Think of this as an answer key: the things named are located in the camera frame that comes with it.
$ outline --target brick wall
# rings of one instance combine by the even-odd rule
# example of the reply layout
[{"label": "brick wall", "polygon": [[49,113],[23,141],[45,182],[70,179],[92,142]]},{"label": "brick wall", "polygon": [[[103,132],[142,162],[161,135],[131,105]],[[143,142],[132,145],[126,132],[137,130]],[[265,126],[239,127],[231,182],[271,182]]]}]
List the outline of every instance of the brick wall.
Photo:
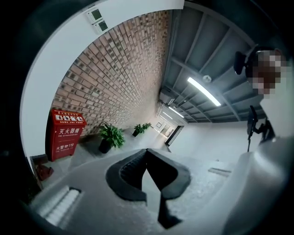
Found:
[{"label": "brick wall", "polygon": [[79,112],[88,125],[82,136],[106,121],[120,128],[155,116],[169,12],[130,19],[91,43],[73,62],[51,108]]}]

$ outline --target potted plant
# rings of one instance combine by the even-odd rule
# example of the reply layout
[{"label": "potted plant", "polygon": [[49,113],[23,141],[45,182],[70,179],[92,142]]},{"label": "potted plant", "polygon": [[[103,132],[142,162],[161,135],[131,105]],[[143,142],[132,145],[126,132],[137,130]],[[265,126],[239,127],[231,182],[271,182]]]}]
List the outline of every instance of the potted plant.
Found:
[{"label": "potted plant", "polygon": [[102,153],[107,153],[112,146],[120,148],[124,144],[122,129],[118,129],[111,124],[104,123],[101,127],[100,135],[103,138],[99,146]]},{"label": "potted plant", "polygon": [[148,129],[148,127],[150,127],[150,126],[151,126],[151,123],[145,123],[142,125],[144,130]]},{"label": "potted plant", "polygon": [[135,131],[134,131],[134,133],[133,133],[133,136],[137,136],[138,134],[142,134],[142,133],[144,133],[144,128],[141,126],[141,124],[137,124],[136,126],[135,126]]}]

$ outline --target fluorescent tube light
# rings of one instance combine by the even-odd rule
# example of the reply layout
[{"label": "fluorescent tube light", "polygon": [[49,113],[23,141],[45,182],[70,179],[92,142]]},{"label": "fluorescent tube light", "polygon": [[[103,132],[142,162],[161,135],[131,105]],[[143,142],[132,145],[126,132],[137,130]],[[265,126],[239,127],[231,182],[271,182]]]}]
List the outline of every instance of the fluorescent tube light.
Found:
[{"label": "fluorescent tube light", "polygon": [[[161,116],[161,115],[160,115]],[[161,116],[162,117],[162,116]],[[162,117],[164,120],[166,120],[164,117]],[[167,121],[167,120],[166,120]]]},{"label": "fluorescent tube light", "polygon": [[193,86],[195,86],[198,90],[200,90],[203,94],[207,96],[216,106],[221,106],[221,103],[217,101],[216,98],[212,94],[209,93],[202,85],[200,85],[198,82],[196,82],[192,78],[188,78],[188,82],[191,83]]},{"label": "fluorescent tube light", "polygon": [[172,111],[174,111],[177,115],[181,116],[182,118],[184,118],[183,115],[179,114],[176,110],[172,109],[171,107],[169,107],[169,109],[171,109]]},{"label": "fluorescent tube light", "polygon": [[166,116],[168,116],[170,119],[172,119],[172,117],[170,117],[169,115],[167,115],[165,112],[163,112]]}]

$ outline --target ear cup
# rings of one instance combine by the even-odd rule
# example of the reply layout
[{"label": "ear cup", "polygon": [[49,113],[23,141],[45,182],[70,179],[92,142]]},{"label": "ear cup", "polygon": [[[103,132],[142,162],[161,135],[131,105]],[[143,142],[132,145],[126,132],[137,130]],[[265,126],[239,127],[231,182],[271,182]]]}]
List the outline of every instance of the ear cup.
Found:
[{"label": "ear cup", "polygon": [[245,66],[246,55],[237,51],[235,54],[235,62],[234,62],[234,70],[236,74],[240,75],[242,73],[242,69]]}]

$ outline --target ceiling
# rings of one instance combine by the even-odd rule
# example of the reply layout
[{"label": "ceiling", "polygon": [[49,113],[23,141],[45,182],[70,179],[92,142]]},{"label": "ceiling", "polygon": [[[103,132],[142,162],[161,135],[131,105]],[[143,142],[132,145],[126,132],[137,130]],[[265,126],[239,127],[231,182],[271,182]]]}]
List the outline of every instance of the ceiling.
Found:
[{"label": "ceiling", "polygon": [[[252,90],[244,73],[233,69],[236,51],[248,53],[254,41],[225,17],[204,6],[185,2],[173,11],[170,46],[162,87],[175,94],[171,107],[189,123],[235,122],[247,120],[252,105],[259,116],[263,98]],[[209,75],[211,83],[202,77]],[[220,103],[215,106],[202,92],[187,82],[192,77]]]}]

